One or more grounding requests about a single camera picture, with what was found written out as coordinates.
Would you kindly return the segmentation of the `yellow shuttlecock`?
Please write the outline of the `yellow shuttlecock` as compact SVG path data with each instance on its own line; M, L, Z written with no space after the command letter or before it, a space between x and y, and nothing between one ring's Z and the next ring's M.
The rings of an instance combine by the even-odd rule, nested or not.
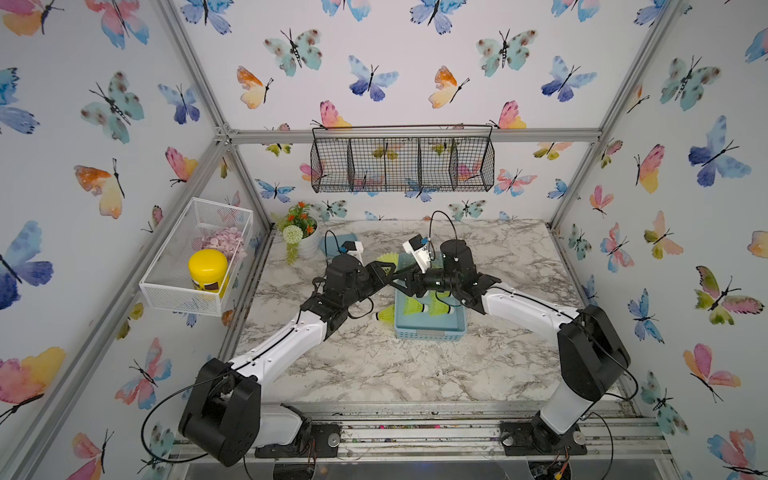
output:
M434 296L430 298L428 313L430 316L444 316L451 313L452 307L446 304L441 298Z
M395 321L395 305L389 305L376 314L376 319L382 323L393 325Z
M394 252L385 253L379 256L376 261L386 273L396 271L399 263L399 254Z
M427 307L421 303L419 300L407 297L404 303L403 307L403 315L404 316L411 316L416 314L424 313L427 310Z

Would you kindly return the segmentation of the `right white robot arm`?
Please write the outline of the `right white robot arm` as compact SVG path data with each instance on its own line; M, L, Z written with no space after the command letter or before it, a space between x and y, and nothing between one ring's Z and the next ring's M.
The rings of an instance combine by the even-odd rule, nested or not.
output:
M525 294L477 270L463 240L440 247L441 265L429 241L416 235L403 243L413 263L393 276L393 286L410 297L446 293L453 308L508 320L554 345L561 381L550 399L523 428L526 448L541 453L570 452L579 420L629 372L630 355L607 313L598 306L564 307Z

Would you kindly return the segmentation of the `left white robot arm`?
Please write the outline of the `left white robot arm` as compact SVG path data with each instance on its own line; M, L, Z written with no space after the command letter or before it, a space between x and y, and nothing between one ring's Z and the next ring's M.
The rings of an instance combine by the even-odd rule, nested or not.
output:
M179 433L226 467L251 449L267 456L307 454L313 443L311 420L290 406L263 408L263 392L337 331L351 306L389 286L396 269L392 262L364 265L349 254L334 257L324 275L314 278L312 294L285 326L240 356L213 359L201 367Z

